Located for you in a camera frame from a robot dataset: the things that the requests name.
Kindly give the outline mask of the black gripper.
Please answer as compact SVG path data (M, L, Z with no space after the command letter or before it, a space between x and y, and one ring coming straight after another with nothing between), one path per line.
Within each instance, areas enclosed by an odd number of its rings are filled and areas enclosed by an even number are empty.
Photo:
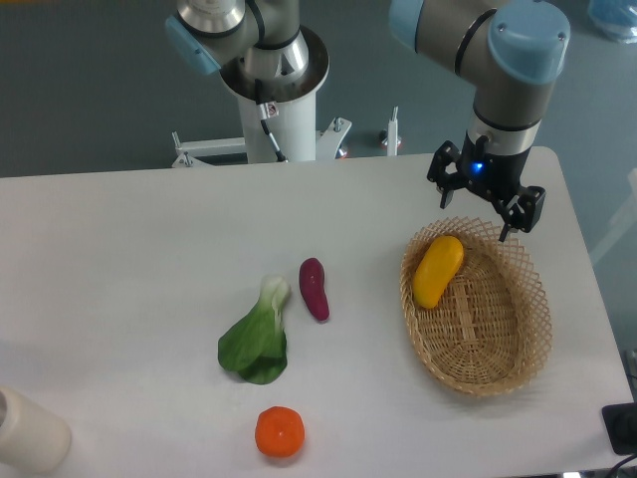
M538 223L546 191L540 186L521 185L531 150L514 155L476 153L477 146L465 135L462 152L446 140L434 153L427 179L436 185L441 195L440 208L445 209L456 190L468 189L480 197L493 201L496 212L504 221L499 241L505 242L510 233L530 233ZM460 160L460 170L449 173L447 168Z

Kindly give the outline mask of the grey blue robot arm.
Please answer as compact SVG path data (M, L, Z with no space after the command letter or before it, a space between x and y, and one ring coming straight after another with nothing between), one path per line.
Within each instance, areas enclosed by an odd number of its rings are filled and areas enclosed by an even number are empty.
M476 90L463 144L443 143L427 173L442 203L466 189L493 205L505 233L532 231L545 192L521 175L563 69L565 15L544 1L394 1L389 26ZM219 74L237 99L250 162L335 158L349 123L317 129L329 58L298 2L180 1L164 28L185 63Z

